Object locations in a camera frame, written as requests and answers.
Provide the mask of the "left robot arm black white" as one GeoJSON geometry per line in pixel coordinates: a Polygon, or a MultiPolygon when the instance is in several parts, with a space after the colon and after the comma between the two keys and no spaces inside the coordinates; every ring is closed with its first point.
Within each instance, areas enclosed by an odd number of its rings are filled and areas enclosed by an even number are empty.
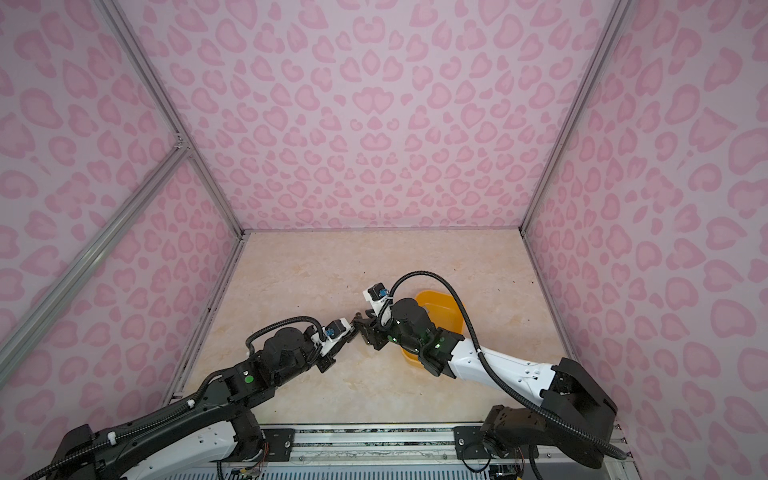
{"type": "Polygon", "coordinates": [[[62,439],[34,479],[162,479],[213,462],[261,463],[275,452],[254,408],[316,368],[327,371],[356,335],[345,320],[327,326],[293,317],[247,337],[245,360],[210,373],[186,397],[141,418],[93,431],[82,425],[62,439]]]}

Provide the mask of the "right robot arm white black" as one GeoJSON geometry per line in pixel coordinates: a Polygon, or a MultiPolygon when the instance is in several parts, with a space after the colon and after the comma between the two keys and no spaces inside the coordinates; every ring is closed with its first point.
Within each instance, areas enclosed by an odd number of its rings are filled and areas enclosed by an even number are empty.
{"type": "Polygon", "coordinates": [[[413,299],[386,301],[356,315],[353,325],[375,350],[396,344],[435,377],[496,387],[516,401],[515,408],[493,406],[480,428],[482,444],[493,456],[552,446],[592,469],[601,468],[605,458],[629,456],[611,442],[616,403],[575,360],[534,363],[486,349],[473,336],[436,326],[413,299]]]}

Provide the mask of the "yellow plastic tray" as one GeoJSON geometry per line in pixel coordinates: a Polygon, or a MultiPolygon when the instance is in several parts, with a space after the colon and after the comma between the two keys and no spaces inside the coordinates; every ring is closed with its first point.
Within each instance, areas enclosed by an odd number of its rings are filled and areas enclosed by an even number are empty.
{"type": "Polygon", "coordinates": [[[434,376],[455,375],[447,367],[452,350],[462,341],[464,319],[453,296],[424,291],[415,298],[398,300],[391,309],[393,326],[388,334],[413,365],[434,376]]]}

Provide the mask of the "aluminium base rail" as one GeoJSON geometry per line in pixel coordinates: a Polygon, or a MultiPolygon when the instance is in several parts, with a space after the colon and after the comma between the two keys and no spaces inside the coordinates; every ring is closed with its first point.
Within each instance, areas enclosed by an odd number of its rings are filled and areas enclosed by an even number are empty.
{"type": "Polygon", "coordinates": [[[483,448],[477,423],[270,425],[264,462],[208,463],[183,479],[637,479],[633,459],[584,467],[552,446],[504,458],[483,448]]]}

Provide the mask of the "aluminium frame rail left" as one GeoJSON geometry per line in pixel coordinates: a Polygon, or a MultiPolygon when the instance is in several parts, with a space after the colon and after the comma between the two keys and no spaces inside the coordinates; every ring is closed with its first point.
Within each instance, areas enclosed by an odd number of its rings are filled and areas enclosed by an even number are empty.
{"type": "Polygon", "coordinates": [[[233,252],[227,257],[225,265],[230,267],[239,257],[239,249],[245,238],[245,230],[235,218],[234,211],[224,198],[223,191],[216,183],[210,168],[192,140],[190,130],[184,125],[182,116],[174,105],[170,91],[163,84],[160,75],[151,64],[137,31],[128,20],[126,13],[117,1],[88,1],[90,8],[101,15],[101,23],[111,30],[111,35],[119,45],[122,55],[127,58],[138,81],[152,100],[152,105],[173,133],[175,144],[167,155],[138,183],[125,201],[114,210],[104,226],[91,237],[68,263],[66,269],[57,276],[56,281],[40,295],[39,301],[20,318],[19,326],[13,330],[1,346],[1,384],[6,385],[31,352],[42,341],[53,323],[74,297],[79,294],[96,270],[112,253],[120,240],[136,224],[149,204],[178,167],[188,163],[194,168],[202,185],[219,210],[228,228],[233,233],[235,243],[233,252]]]}

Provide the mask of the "aluminium frame rail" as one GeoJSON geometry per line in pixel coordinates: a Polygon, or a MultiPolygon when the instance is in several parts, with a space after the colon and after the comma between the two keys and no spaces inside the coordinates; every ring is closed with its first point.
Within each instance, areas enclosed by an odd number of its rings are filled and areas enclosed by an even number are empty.
{"type": "Polygon", "coordinates": [[[620,0],[614,1],[606,24],[602,29],[595,50],[586,64],[584,73],[578,83],[578,88],[572,98],[572,101],[564,117],[561,128],[556,136],[555,143],[545,162],[542,176],[540,177],[532,195],[531,202],[523,217],[519,228],[519,233],[525,239],[532,229],[534,218],[543,203],[543,198],[549,185],[552,182],[555,170],[561,161],[566,148],[571,141],[573,134],[578,128],[578,124],[588,107],[590,97],[597,87],[601,76],[604,73],[610,56],[615,50],[619,39],[626,28],[626,24],[631,20],[636,6],[636,1],[620,0]]]}
{"type": "Polygon", "coordinates": [[[194,168],[202,185],[219,210],[228,228],[233,233],[235,243],[233,252],[227,257],[225,265],[230,267],[239,257],[239,249],[245,238],[245,230],[235,218],[234,211],[224,198],[223,191],[216,183],[210,168],[192,140],[190,130],[184,125],[182,116],[174,105],[170,91],[163,84],[160,75],[151,64],[137,31],[128,20],[126,13],[117,1],[88,1],[90,8],[101,15],[101,23],[111,30],[111,35],[119,45],[122,55],[127,58],[138,81],[152,100],[152,105],[173,133],[175,144],[167,155],[138,183],[125,201],[114,210],[104,226],[91,237],[68,263],[66,269],[57,276],[56,281],[40,295],[39,301],[20,318],[19,326],[13,330],[1,346],[1,384],[6,385],[31,352],[42,341],[53,323],[74,297],[79,294],[96,270],[112,253],[120,240],[136,224],[149,204],[178,167],[188,163],[194,168]]]}

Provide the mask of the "aluminium frame rail right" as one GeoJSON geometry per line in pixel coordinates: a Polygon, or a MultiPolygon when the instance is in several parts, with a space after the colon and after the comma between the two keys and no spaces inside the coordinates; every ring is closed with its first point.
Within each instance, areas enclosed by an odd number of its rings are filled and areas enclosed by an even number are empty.
{"type": "Polygon", "coordinates": [[[606,24],[602,29],[595,50],[586,64],[584,73],[578,83],[578,88],[572,98],[572,101],[564,117],[561,128],[556,136],[555,143],[545,162],[542,176],[540,177],[532,195],[531,202],[523,217],[519,228],[519,233],[525,239],[532,229],[534,218],[543,203],[543,198],[549,185],[552,182],[555,170],[561,161],[566,148],[571,141],[573,134],[578,128],[578,124],[588,107],[590,97],[597,87],[601,76],[604,73],[610,56],[615,50],[619,39],[626,28],[626,24],[631,20],[636,6],[636,1],[620,0],[614,1],[606,24]]]}

